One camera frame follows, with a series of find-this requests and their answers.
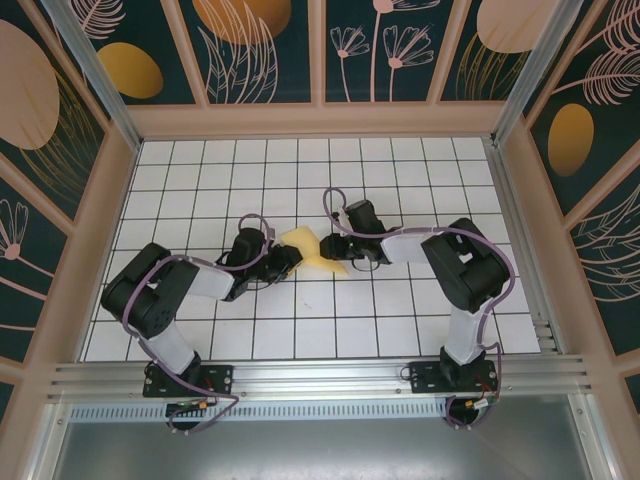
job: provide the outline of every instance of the robotic arm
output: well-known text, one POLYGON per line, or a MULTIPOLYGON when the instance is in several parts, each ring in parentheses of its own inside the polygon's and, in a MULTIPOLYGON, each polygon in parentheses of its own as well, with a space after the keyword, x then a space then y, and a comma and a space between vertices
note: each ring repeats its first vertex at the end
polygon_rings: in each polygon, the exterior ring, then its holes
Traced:
MULTIPOLYGON (((207 386, 200 368, 200 356, 184 340, 175 325, 178 308, 187 295, 206 296, 218 301, 233 301, 254 281, 278 283, 302 261, 295 247, 269 243, 267 254, 246 269, 238 269, 257 258, 265 245, 264 234, 254 228, 242 228, 230 252, 216 262, 232 271, 216 268, 197 259, 174 261, 164 265, 145 285, 128 317, 129 328, 140 336, 140 341, 171 373, 188 384, 207 386)), ((105 288, 101 304, 116 319, 122 321, 134 290, 158 262, 171 252, 150 243, 105 288)), ((175 387, 175 382, 158 371, 160 384, 175 387)), ((177 396, 188 396, 184 388, 174 389, 177 396)))
POLYGON ((332 260, 368 258, 379 264, 399 262, 429 263, 444 295, 451 302, 451 321, 445 345, 440 351, 439 370, 454 391, 475 385, 478 366, 484 361, 481 345, 482 318, 488 304, 502 293, 509 281, 509 269, 500 256, 473 236, 483 237, 468 218, 460 218, 449 228, 470 232, 389 234, 377 218, 373 204, 362 200, 332 214, 349 234, 334 233, 320 244, 321 255, 332 260))

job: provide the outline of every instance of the yellow cloth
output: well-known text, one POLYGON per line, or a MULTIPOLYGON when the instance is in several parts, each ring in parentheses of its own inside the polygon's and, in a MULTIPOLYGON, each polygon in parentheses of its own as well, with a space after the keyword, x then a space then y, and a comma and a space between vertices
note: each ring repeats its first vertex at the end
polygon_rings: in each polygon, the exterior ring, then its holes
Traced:
POLYGON ((347 275, 342 263, 320 256, 320 241, 309 227, 298 227, 280 236, 282 243, 296 247, 302 255, 302 265, 329 270, 337 275, 347 275))

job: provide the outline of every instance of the white grid mat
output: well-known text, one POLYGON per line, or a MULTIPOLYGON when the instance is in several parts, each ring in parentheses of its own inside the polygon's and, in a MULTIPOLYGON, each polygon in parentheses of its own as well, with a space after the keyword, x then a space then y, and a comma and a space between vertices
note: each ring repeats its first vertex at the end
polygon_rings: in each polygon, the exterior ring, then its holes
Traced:
MULTIPOLYGON (((282 234, 307 225, 331 233, 322 192, 371 200, 386 228, 447 226, 471 217, 511 258, 513 250, 479 138, 353 138, 147 142, 113 251, 107 283, 147 243, 216 260, 238 217, 260 212, 282 234)), ((281 284, 231 303, 188 297, 177 325, 203 359, 263 360, 435 355, 450 305, 428 265, 381 266, 349 277, 301 268, 281 284)), ((485 343, 539 352, 520 278, 487 324, 485 343)), ((96 308, 81 360, 145 360, 96 308)))

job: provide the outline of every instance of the enclosure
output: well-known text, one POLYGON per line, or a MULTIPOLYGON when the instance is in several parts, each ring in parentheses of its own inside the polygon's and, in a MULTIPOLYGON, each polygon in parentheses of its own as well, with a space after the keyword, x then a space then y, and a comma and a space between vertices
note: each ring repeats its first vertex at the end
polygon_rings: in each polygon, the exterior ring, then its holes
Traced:
POLYGON ((6 478, 635 478, 639 38, 636 0, 4 2, 6 478), (182 303, 240 402, 171 436, 106 285, 149 242, 217 261, 247 213, 317 244, 327 187, 387 229, 469 218, 514 265, 495 412, 451 429, 402 374, 449 331, 428 263, 316 255, 182 303))

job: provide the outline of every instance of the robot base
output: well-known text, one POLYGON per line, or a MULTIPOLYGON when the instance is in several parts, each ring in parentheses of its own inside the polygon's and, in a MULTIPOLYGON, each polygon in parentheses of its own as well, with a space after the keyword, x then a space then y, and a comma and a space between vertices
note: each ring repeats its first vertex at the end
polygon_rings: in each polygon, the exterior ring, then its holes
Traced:
POLYGON ((443 372, 442 360, 411 362, 407 368, 412 393, 480 393, 483 382, 493 390, 498 388, 495 365, 484 356, 459 367, 455 381, 443 372))
MULTIPOLYGON (((174 382, 153 362, 144 369, 145 379, 142 396, 145 398, 202 397, 174 382)), ((196 387, 216 393, 231 393, 233 367, 231 365, 202 365, 196 387)))

